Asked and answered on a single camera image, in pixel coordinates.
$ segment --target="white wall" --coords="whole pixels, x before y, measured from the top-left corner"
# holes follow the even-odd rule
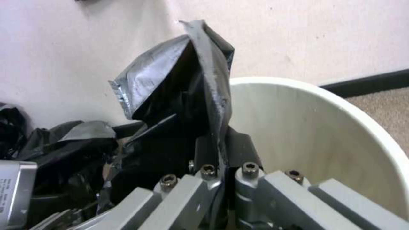
[[[3,0],[0,101],[33,127],[126,119],[108,79],[205,19],[236,54],[232,77],[322,84],[409,66],[409,1]]]

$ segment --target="white bucket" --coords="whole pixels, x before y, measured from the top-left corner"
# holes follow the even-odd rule
[[[311,183],[335,178],[408,219],[409,159],[367,114],[290,79],[243,77],[230,84],[230,125],[251,136],[267,173],[297,169]]]

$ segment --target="bolt head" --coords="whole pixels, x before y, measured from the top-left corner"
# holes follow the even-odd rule
[[[176,177],[175,174],[167,174],[163,176],[159,181],[160,187],[164,192],[171,191],[176,186],[177,183],[178,178]]]
[[[295,170],[295,169],[289,169],[287,171],[284,172],[288,177],[290,177],[291,179],[293,179],[295,182],[299,183],[299,184],[303,184],[303,180],[304,180],[304,175],[301,174],[299,171]]]
[[[216,168],[210,164],[204,164],[200,169],[200,174],[202,175],[202,178],[205,180],[211,180],[217,176]]]
[[[258,177],[259,167],[254,162],[246,162],[241,167],[241,172],[243,176],[248,179],[254,179]]]

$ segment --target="crumpled black plastic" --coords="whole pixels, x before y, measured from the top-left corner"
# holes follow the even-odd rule
[[[0,160],[14,160],[26,142],[25,118],[13,106],[0,102]]]
[[[188,161],[194,158],[195,142],[201,136],[209,137],[208,154],[215,154],[216,165],[222,174],[225,171],[234,48],[204,21],[181,23],[187,35],[143,53],[110,81],[125,116],[146,125],[115,159],[116,167],[101,191],[100,212],[136,186],[153,189],[164,174],[188,173]]]
[[[95,202],[104,183],[103,166],[112,161],[117,146],[115,132],[105,122],[73,121],[35,129],[16,158],[38,165],[27,226]]]

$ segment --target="beige carpet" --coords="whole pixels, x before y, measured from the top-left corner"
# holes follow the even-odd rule
[[[384,127],[409,156],[409,87],[347,100]]]

